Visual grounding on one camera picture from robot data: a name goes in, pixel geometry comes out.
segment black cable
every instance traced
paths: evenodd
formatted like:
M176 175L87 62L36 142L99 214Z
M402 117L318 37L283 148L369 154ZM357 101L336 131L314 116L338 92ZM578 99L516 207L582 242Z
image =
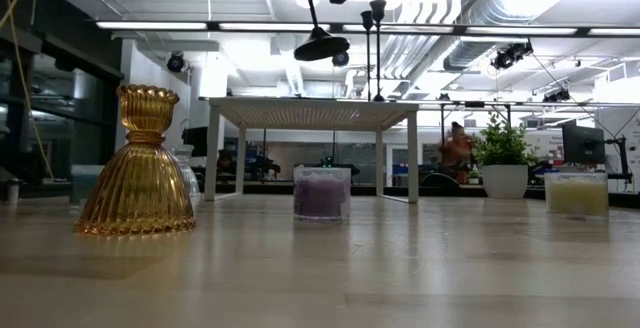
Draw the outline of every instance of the black cable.
M311 20L313 20L313 26L318 26L318 18L316 17L316 8L313 6L313 0L307 0L309 2L309 11L311 12Z
M538 61L538 64L540 64L540 66L542 67L542 69L544 69L544 71L545 71L545 72L547 72L547 74L549 75L549 77L551 77L551 79L553 79L553 82L554 82L555 84L557 84L557 85L558 85L558 87L559 87L560 89L564 89L564 87L562 86L562 84L560 84L560 82L558 82L558 80L553 76L553 74L551 74L551 72L549 72L549 70L547 69L547 67L545 67L545 66L544 66L544 64L542 64L542 62L540 62L540 59L538 59L538 57L537 57L534 53L531 53L531 56L533 56L533 58L535 58L535 59L536 59L536 61ZM572 96L571 94L569 94L569 98L571 98L571 100L573 100L573 101L578 105L578 107L580 107L580 109L582 109L585 113L587 113L587 114L589 115L589 117L591 117L591 119L593 119L596 123L598 123L598 124L602 127L602 129L604 129L607 133L611 134L611 136L615 139L615 136L613 135L613 133L611 133L611 131L610 131L610 130L608 130L608 129L607 129L607 127L605 127L602 123L600 123L600 122L596 119L596 117L595 117L595 115L594 115L593 113L591 113L591 112L589 112L588 110L586 110L586 109L582 106L582 103L578 102L575 98L573 98L573 96Z
M636 109L636 111L631 115L631 117L629 118L629 120L627 121L627 123L625 123L622 128L618 129L618 131L616 132L616 135L613 136L613 139L616 139L618 137L618 134L620 134L620 132L622 132L625 128L627 128L627 126L629 125L629 123L631 123L631 121L633 120L633 118L636 117L636 115L638 114L638 112L640 112L640 107L638 107L638 109Z

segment green plant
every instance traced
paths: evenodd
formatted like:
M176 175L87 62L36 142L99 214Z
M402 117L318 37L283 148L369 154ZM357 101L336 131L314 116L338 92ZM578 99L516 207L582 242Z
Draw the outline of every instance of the green plant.
M482 138L474 136L475 156L482 165L526 165L535 160L527 153L524 141L524 125L511 127L510 124L492 114L487 129L480 132Z

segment security camera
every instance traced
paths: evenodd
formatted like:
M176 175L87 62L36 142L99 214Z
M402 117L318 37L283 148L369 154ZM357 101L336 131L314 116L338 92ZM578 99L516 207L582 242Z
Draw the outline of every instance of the security camera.
M173 73L182 73L189 69L189 62L184 59L184 52L172 52L167 61L167 69Z

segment white flower pot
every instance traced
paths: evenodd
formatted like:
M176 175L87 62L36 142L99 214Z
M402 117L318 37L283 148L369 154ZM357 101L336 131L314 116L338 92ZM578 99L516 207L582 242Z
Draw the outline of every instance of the white flower pot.
M527 191L529 167L526 165L490 165L482 167L484 190L489 198L520 199Z

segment potted plant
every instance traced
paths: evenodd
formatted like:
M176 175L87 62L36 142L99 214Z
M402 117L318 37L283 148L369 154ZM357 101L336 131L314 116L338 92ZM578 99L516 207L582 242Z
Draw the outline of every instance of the potted plant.
M469 172L469 184L480 184L480 173L477 168L473 168Z
M524 125L511 127L492 114L482 138L475 142L475 156L482 165L482 180L489 198L524 197L529 178L527 143Z

